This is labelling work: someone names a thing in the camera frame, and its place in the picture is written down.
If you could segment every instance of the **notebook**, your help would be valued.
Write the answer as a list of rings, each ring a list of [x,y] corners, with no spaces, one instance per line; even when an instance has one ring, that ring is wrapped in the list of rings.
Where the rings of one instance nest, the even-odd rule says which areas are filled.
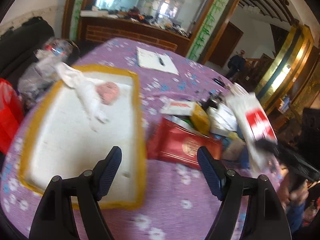
[[[166,54],[156,54],[154,52],[137,47],[138,65],[143,68],[155,69],[163,72],[179,75],[179,72]]]

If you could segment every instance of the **small yellow package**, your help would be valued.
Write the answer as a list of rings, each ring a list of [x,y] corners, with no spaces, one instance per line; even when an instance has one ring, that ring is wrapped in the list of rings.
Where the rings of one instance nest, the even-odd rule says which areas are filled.
[[[190,116],[190,120],[193,123],[194,127],[202,134],[209,135],[210,131],[210,120],[207,113],[195,103],[195,109]]]

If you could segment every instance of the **red plastic bag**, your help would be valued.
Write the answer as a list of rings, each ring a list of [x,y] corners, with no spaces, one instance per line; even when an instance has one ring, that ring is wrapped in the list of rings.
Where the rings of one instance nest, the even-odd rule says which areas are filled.
[[[0,78],[0,151],[6,154],[23,120],[22,104],[12,85]]]

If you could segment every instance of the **person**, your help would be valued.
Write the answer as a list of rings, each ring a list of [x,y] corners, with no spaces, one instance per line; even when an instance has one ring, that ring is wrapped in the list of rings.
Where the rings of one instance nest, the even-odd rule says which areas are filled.
[[[289,192],[290,183],[290,176],[287,173],[280,183],[277,195],[282,207],[286,210],[290,231],[293,235],[302,225],[305,201],[308,198],[309,192],[307,181],[291,193]]]
[[[228,62],[228,68],[230,69],[226,75],[227,79],[231,79],[237,72],[244,70],[245,68],[245,59],[243,55],[245,54],[244,50],[240,51],[240,54],[234,55]]]

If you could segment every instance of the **white cloth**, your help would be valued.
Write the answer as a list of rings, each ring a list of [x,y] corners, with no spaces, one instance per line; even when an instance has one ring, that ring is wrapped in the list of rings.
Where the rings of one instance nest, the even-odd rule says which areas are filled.
[[[81,71],[71,68],[63,62],[55,65],[55,69],[63,82],[76,90],[89,119],[96,118],[103,123],[108,122],[108,118],[102,110],[102,100],[96,91],[93,80],[86,78]]]

